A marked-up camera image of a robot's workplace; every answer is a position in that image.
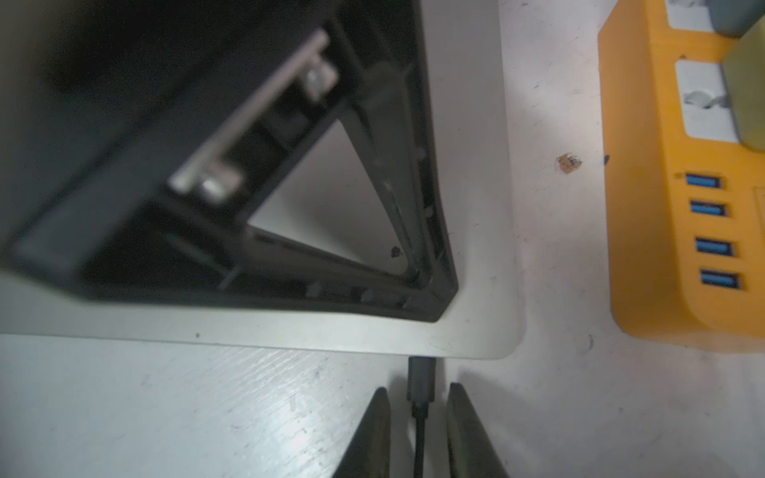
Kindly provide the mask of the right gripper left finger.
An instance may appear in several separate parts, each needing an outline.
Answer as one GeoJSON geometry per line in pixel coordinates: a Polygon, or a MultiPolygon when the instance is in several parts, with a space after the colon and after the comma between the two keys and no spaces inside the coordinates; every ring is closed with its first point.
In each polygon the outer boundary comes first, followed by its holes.
{"type": "Polygon", "coordinates": [[[390,477],[391,431],[392,416],[388,391],[386,388],[378,388],[333,478],[390,477]]]}

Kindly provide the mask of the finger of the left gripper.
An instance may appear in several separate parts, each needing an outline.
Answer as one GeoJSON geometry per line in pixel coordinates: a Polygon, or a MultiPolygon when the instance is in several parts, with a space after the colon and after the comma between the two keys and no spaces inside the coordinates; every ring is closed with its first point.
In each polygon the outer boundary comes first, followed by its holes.
{"type": "Polygon", "coordinates": [[[433,323],[458,290],[418,1],[5,1],[1,265],[84,298],[433,323]],[[406,269],[249,224],[340,123],[406,269]]]}

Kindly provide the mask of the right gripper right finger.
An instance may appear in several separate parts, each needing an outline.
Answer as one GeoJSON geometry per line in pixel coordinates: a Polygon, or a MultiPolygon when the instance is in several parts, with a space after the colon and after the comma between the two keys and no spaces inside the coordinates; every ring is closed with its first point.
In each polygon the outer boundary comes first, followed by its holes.
{"type": "Polygon", "coordinates": [[[451,478],[508,478],[465,387],[449,386],[446,433],[451,478]]]}

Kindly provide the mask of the teal charger adapter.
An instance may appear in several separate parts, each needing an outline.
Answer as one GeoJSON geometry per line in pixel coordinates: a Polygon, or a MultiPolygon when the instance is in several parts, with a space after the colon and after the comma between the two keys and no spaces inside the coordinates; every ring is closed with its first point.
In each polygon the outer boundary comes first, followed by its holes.
{"type": "Polygon", "coordinates": [[[708,0],[714,31],[732,38],[743,36],[764,15],[764,0],[708,0]]]}

